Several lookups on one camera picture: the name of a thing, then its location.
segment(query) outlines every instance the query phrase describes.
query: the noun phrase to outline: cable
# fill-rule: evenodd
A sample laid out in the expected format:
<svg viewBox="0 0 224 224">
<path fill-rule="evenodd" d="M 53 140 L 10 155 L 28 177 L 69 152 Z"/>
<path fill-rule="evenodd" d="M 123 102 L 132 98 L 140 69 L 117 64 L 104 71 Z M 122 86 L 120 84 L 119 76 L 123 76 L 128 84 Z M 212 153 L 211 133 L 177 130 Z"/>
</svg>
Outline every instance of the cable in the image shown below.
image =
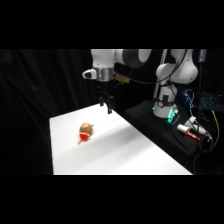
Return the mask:
<svg viewBox="0 0 224 224">
<path fill-rule="evenodd" d="M 219 138 L 220 138 L 220 128 L 219 128 L 219 123 L 218 123 L 218 120 L 217 120 L 217 118 L 216 118 L 215 112 L 212 111 L 212 113 L 213 113 L 213 116 L 214 116 L 214 118 L 215 118 L 215 122 L 216 122 L 216 125 L 217 125 L 218 136 L 217 136 L 217 139 L 216 139 L 216 142 L 215 142 L 214 146 L 213 146 L 212 149 L 208 152 L 208 154 L 211 153 L 211 152 L 213 151 L 213 149 L 214 149 L 214 148 L 216 147 L 216 145 L 218 144 L 218 141 L 219 141 Z"/>
<path fill-rule="evenodd" d="M 217 118 L 216 118 L 215 112 L 212 111 L 212 113 L 213 113 L 213 116 L 214 116 L 214 118 L 215 118 L 215 122 L 216 122 L 216 125 L 217 125 L 217 130 L 218 130 L 217 139 L 216 139 L 216 142 L 215 142 L 214 145 L 213 145 L 213 139 L 212 139 L 212 143 L 211 143 L 210 148 L 209 148 L 208 150 L 206 150 L 206 151 L 200 153 L 199 155 L 197 155 L 197 156 L 195 157 L 194 162 L 193 162 L 193 170 L 194 170 L 194 174 L 196 174 L 196 172 L 195 172 L 195 163 L 196 163 L 197 158 L 198 158 L 200 155 L 205 154 L 205 153 L 206 153 L 206 154 L 210 154 L 210 153 L 214 150 L 214 148 L 216 147 L 216 145 L 218 144 L 218 141 L 219 141 L 219 138 L 220 138 L 220 128 L 219 128 L 219 123 L 218 123 L 218 120 L 217 120 Z"/>
<path fill-rule="evenodd" d="M 130 77 L 128 77 L 131 81 L 133 81 L 133 82 L 137 82 L 137 83 L 140 83 L 140 84 L 144 84 L 144 85 L 154 85 L 154 84 L 157 84 L 157 83 L 160 83 L 160 82 L 162 82 L 162 81 L 164 81 L 164 80 L 166 80 L 166 79 L 168 79 L 168 78 L 170 78 L 175 72 L 176 72 L 176 70 L 180 67 L 180 65 L 182 64 L 182 62 L 183 62 L 183 60 L 184 60 L 184 58 L 185 58 L 185 56 L 186 56 L 186 54 L 187 54 L 187 51 L 188 51 L 188 49 L 186 49 L 186 51 L 185 51 L 185 53 L 184 53 L 184 56 L 183 56 L 183 58 L 182 58 L 182 61 L 179 63 L 179 64 L 177 64 L 176 66 L 175 66 L 175 68 L 174 68 L 174 70 L 172 71 L 172 73 L 170 74 L 170 75 L 168 75 L 166 78 L 164 78 L 164 79 L 162 79 L 162 80 L 159 80 L 159 81 L 157 81 L 157 82 L 141 82 L 141 81 L 138 81 L 138 80 L 135 80 L 135 79 L 132 79 L 132 78 L 130 78 Z"/>
<path fill-rule="evenodd" d="M 199 102 L 198 102 L 198 136 L 200 134 L 200 110 L 201 110 L 201 82 L 202 82 L 202 69 L 203 69 L 203 63 L 200 64 L 200 71 L 199 71 L 199 89 L 198 89 L 198 97 L 199 97 Z M 197 146 L 196 150 L 198 149 L 200 143 L 197 141 Z"/>
</svg>

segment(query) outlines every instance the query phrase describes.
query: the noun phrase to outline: black background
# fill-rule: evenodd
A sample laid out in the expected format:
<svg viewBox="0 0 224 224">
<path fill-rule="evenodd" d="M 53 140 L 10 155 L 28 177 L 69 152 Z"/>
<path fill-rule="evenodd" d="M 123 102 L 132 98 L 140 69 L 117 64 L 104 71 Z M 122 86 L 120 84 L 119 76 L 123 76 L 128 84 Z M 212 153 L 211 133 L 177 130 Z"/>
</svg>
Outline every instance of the black background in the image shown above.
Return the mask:
<svg viewBox="0 0 224 224">
<path fill-rule="evenodd" d="M 155 49 L 147 64 L 131 77 L 156 81 L 161 54 L 162 49 Z M 197 67 L 198 55 L 199 49 L 195 49 Z M 166 62 L 173 61 L 169 52 Z M 205 91 L 224 94 L 223 62 L 223 49 L 208 50 L 202 75 Z M 90 49 L 0 50 L 1 174 L 53 174 L 49 118 L 97 103 L 95 81 L 82 78 L 90 68 Z M 116 65 L 115 70 L 125 75 L 131 71 L 122 65 Z M 190 86 L 197 92 L 198 79 Z M 151 99 L 154 87 L 133 82 L 120 85 L 113 92 L 116 111 L 123 116 L 126 109 Z M 215 159 L 219 157 L 221 162 L 219 148 L 203 160 L 203 164 L 209 163 L 211 174 L 216 173 Z"/>
</svg>

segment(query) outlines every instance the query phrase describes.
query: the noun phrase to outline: white table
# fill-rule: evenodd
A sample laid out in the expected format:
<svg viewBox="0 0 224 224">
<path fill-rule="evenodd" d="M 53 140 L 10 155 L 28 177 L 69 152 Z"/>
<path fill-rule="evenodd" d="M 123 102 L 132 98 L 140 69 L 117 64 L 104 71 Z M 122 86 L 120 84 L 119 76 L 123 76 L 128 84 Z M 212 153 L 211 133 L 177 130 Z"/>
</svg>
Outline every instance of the white table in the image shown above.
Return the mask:
<svg viewBox="0 0 224 224">
<path fill-rule="evenodd" d="M 83 123 L 94 125 L 79 141 Z M 55 175 L 191 175 L 116 112 L 95 105 L 50 119 Z"/>
</svg>

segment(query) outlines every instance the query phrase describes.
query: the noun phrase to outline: green light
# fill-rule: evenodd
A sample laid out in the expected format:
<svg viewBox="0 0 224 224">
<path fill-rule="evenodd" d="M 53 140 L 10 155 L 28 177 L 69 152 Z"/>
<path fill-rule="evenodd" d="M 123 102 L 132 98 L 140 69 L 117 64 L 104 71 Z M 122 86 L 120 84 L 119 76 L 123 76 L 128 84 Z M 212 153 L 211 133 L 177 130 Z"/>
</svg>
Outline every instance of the green light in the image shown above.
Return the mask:
<svg viewBox="0 0 224 224">
<path fill-rule="evenodd" d="M 173 108 L 170 110 L 170 113 L 169 113 L 169 115 L 168 115 L 168 123 L 170 123 L 171 124 L 171 122 L 172 122 L 172 120 L 173 120 L 173 118 L 175 117 L 175 113 L 173 112 Z"/>
<path fill-rule="evenodd" d="M 156 105 L 157 105 L 157 102 L 155 103 L 154 107 L 152 108 L 152 110 L 155 110 L 156 109 Z"/>
</svg>

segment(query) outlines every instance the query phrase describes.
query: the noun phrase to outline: wire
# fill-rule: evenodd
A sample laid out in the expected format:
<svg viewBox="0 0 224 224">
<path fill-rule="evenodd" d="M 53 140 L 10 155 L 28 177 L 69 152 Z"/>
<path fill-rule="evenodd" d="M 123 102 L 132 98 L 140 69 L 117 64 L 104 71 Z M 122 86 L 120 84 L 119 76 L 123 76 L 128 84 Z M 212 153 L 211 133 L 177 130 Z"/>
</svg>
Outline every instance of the wire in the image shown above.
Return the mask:
<svg viewBox="0 0 224 224">
<path fill-rule="evenodd" d="M 174 68 L 174 70 L 172 71 L 172 73 L 171 73 L 170 75 L 168 75 L 166 78 L 162 79 L 162 80 L 159 80 L 159 81 L 157 81 L 157 82 L 141 82 L 141 81 L 132 79 L 132 78 L 130 78 L 130 77 L 129 77 L 129 79 L 130 79 L 131 81 L 133 81 L 133 82 L 137 82 L 137 83 L 144 84 L 144 85 L 154 85 L 154 84 L 160 83 L 160 82 L 162 82 L 162 81 L 164 81 L 164 80 L 170 78 L 170 77 L 177 71 L 177 69 L 178 69 L 178 68 L 180 67 L 180 65 L 182 64 L 182 62 L 183 62 L 183 60 L 184 60 L 184 58 L 185 58 L 185 56 L 186 56 L 186 54 L 187 54 L 187 51 L 188 51 L 188 49 L 186 49 L 186 51 L 185 51 L 185 53 L 184 53 L 184 56 L 183 56 L 183 58 L 182 58 L 182 61 L 181 61 L 179 64 L 177 63 L 177 65 L 175 66 L 175 68 Z"/>
<path fill-rule="evenodd" d="M 216 122 L 217 129 L 218 129 L 217 139 L 216 139 L 216 142 L 215 142 L 214 145 L 213 145 L 213 139 L 212 139 L 210 148 L 209 148 L 208 150 L 206 150 L 206 151 L 204 151 L 204 152 L 198 154 L 198 155 L 195 157 L 194 162 L 193 162 L 193 170 L 194 170 L 194 174 L 196 174 L 196 172 L 195 172 L 195 163 L 196 163 L 197 158 L 198 158 L 200 155 L 205 154 L 205 153 L 206 153 L 206 154 L 210 154 L 210 153 L 214 150 L 214 148 L 216 147 L 216 145 L 218 144 L 218 141 L 219 141 L 219 138 L 220 138 L 220 128 L 219 128 L 219 123 L 218 123 L 218 120 L 217 120 L 217 118 L 216 118 L 216 115 L 215 115 L 215 112 L 214 112 L 214 111 L 212 111 L 212 114 L 213 114 L 213 116 L 214 116 L 214 118 L 215 118 L 215 122 Z"/>
<path fill-rule="evenodd" d="M 214 116 L 214 118 L 215 118 L 215 122 L 216 122 L 216 125 L 217 125 L 218 136 L 217 136 L 217 139 L 216 139 L 216 142 L 215 142 L 214 146 L 213 146 L 212 149 L 208 152 L 208 154 L 211 153 L 211 152 L 213 151 L 213 149 L 214 149 L 214 148 L 216 147 L 216 145 L 218 144 L 218 141 L 219 141 L 219 138 L 220 138 L 220 128 L 219 128 L 219 123 L 218 123 L 218 120 L 217 120 L 217 118 L 216 118 L 215 112 L 212 111 L 212 113 L 213 113 L 213 116 Z"/>
<path fill-rule="evenodd" d="M 201 109 L 201 82 L 202 82 L 202 70 L 203 70 L 203 63 L 200 64 L 200 71 L 199 71 L 199 88 L 198 88 L 198 97 L 199 97 L 199 102 L 198 102 L 198 136 L 200 134 L 200 109 Z M 197 146 L 196 150 L 198 149 L 200 145 L 200 142 L 197 141 Z"/>
<path fill-rule="evenodd" d="M 192 103 L 192 105 L 193 105 L 193 102 L 194 102 L 194 92 L 193 92 L 193 90 L 191 90 L 191 89 L 186 89 L 185 91 L 191 91 L 192 92 L 192 94 L 193 94 L 193 98 L 191 99 L 190 97 L 190 99 L 191 99 L 191 103 Z M 194 115 L 193 115 L 193 113 L 192 113 L 192 109 L 191 109 L 191 106 L 190 106 L 190 112 L 191 112 L 191 116 L 193 117 Z"/>
</svg>

